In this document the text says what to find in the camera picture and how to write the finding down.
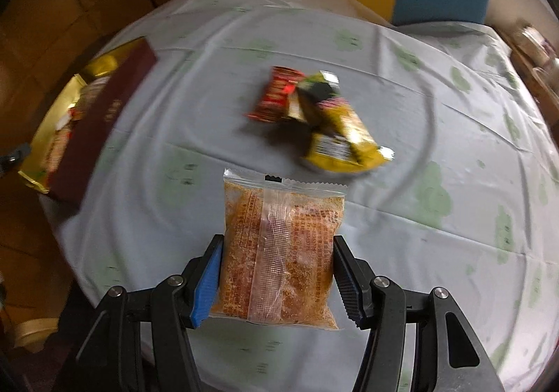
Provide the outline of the gold and maroon tin box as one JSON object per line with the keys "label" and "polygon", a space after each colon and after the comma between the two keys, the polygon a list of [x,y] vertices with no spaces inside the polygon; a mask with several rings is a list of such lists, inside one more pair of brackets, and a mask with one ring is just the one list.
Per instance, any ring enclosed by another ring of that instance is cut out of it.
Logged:
{"label": "gold and maroon tin box", "polygon": [[[79,207],[104,144],[121,112],[157,63],[148,40],[139,37],[95,57],[67,82],[46,112],[18,171],[28,187]],[[77,121],[55,173],[43,166],[61,116],[74,105]]]}

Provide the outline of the wooden side table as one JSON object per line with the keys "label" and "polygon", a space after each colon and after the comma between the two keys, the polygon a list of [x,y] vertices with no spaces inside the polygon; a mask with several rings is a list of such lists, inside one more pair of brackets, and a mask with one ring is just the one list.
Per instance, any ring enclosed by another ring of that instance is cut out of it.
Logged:
{"label": "wooden side table", "polygon": [[498,29],[498,34],[511,48],[516,73],[535,99],[551,137],[558,141],[558,55],[554,47],[527,23],[510,31]]}

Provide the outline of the white green-patterned tablecloth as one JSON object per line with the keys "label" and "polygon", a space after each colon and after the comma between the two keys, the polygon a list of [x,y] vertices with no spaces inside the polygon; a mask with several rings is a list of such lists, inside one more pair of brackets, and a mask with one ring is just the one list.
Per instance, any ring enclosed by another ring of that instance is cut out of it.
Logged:
{"label": "white green-patterned tablecloth", "polygon": [[451,292],[504,388],[558,341],[558,152],[486,26],[385,27],[345,0],[172,0],[110,49],[157,63],[81,203],[45,212],[85,295],[156,285],[224,226],[225,171],[339,182],[354,255]]}

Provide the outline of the orange crumb snack bag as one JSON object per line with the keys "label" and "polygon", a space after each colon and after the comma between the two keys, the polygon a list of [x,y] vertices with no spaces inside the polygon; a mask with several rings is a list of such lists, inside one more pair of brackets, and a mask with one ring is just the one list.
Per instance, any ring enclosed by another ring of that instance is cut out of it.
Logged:
{"label": "orange crumb snack bag", "polygon": [[346,187],[233,169],[223,180],[224,250],[212,314],[336,330],[329,296]]}

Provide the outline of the yellow black snack packet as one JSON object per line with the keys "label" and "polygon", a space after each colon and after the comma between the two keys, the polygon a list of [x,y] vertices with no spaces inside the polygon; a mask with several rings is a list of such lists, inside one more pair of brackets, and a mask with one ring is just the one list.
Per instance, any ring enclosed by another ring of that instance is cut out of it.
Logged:
{"label": "yellow black snack packet", "polygon": [[359,175],[394,160],[394,152],[374,141],[367,126],[341,94],[337,76],[309,75],[297,85],[298,102],[313,128],[304,159],[329,173]]}

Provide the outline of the grain bar red-ended packet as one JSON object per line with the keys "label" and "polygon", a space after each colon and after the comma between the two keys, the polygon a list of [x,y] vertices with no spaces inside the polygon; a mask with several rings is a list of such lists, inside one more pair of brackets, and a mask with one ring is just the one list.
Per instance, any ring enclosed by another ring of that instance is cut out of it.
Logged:
{"label": "grain bar red-ended packet", "polygon": [[43,160],[44,169],[49,175],[55,173],[59,168],[72,131],[79,119],[80,115],[77,113],[76,107],[71,105],[64,115],[61,116],[60,120],[57,121],[54,136],[48,147],[48,153]]}

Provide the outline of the small red candy packet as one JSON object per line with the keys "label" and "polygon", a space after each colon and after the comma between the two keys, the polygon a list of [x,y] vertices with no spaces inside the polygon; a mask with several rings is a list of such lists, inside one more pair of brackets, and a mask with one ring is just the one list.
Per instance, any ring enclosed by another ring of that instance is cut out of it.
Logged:
{"label": "small red candy packet", "polygon": [[274,66],[257,105],[246,117],[263,123],[277,123],[287,115],[289,98],[305,74],[283,66]]}

